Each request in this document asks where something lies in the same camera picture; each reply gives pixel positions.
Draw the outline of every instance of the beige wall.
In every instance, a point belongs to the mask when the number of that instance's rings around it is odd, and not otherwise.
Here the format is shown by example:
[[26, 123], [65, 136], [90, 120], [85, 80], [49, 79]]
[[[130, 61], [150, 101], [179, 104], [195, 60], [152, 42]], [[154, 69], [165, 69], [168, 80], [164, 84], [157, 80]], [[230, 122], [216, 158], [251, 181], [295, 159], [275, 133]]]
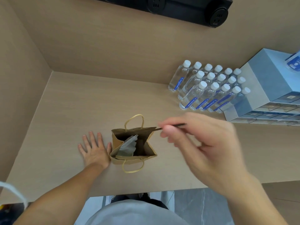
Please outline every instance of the beige wall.
[[234, 0], [219, 28], [96, 0], [10, 0], [54, 71], [169, 83], [179, 64], [241, 67], [300, 47], [300, 0]]
[[0, 180], [6, 180], [51, 70], [7, 0], [0, 0]]
[[300, 221], [300, 181], [263, 184], [265, 191], [277, 210], [289, 225]]

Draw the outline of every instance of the desk surface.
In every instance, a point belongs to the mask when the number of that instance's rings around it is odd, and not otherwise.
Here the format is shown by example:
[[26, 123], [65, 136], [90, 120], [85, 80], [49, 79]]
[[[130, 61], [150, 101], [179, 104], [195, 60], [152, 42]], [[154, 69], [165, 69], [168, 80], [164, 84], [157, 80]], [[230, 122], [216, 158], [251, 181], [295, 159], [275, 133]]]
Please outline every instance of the desk surface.
[[[83, 134], [100, 131], [107, 144], [111, 129], [123, 128], [135, 114], [144, 115], [145, 127], [182, 115], [185, 111], [178, 102], [177, 94], [164, 84], [53, 72], [7, 182], [34, 201], [83, 169], [77, 150]], [[224, 119], [222, 114], [206, 114]], [[140, 117], [128, 125], [140, 126]], [[236, 128], [247, 166], [261, 182], [300, 180], [300, 128], [254, 124], [236, 124]], [[111, 164], [95, 181], [90, 196], [205, 187], [159, 131], [149, 142], [156, 158], [145, 161], [134, 174]], [[16, 202], [13, 194], [2, 191], [0, 204]]]

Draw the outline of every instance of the forearm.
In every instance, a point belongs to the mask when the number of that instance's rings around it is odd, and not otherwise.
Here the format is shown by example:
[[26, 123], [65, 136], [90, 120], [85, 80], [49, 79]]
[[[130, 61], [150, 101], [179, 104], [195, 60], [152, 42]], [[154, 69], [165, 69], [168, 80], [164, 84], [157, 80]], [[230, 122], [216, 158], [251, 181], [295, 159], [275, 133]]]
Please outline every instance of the forearm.
[[94, 180], [101, 172], [102, 169], [97, 165], [87, 166], [73, 178], [32, 203], [15, 225], [74, 224]]
[[274, 207], [259, 181], [252, 177], [249, 186], [228, 199], [228, 207], [236, 225], [287, 225]]

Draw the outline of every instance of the left hand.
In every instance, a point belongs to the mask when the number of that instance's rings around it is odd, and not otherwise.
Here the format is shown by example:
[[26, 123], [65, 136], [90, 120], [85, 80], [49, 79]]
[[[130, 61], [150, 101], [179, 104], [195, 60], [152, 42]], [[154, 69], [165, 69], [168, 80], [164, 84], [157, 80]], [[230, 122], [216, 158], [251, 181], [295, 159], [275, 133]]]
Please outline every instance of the left hand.
[[94, 164], [99, 165], [104, 170], [110, 164], [110, 153], [112, 151], [112, 144], [111, 142], [109, 142], [107, 145], [107, 150], [105, 150], [101, 133], [97, 134], [98, 146], [96, 144], [93, 132], [90, 131], [88, 134], [90, 136], [92, 146], [88, 142], [88, 138], [86, 135], [83, 135], [82, 137], [86, 147], [86, 151], [84, 150], [81, 144], [78, 144], [78, 150], [84, 158], [85, 167]]

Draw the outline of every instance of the gray shirt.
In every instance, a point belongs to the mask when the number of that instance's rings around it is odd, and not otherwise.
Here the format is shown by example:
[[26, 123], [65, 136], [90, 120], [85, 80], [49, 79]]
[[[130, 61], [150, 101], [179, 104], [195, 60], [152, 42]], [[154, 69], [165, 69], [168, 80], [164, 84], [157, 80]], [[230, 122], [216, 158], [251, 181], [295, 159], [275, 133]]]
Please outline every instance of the gray shirt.
[[138, 200], [109, 204], [96, 212], [85, 225], [188, 225], [174, 212]]

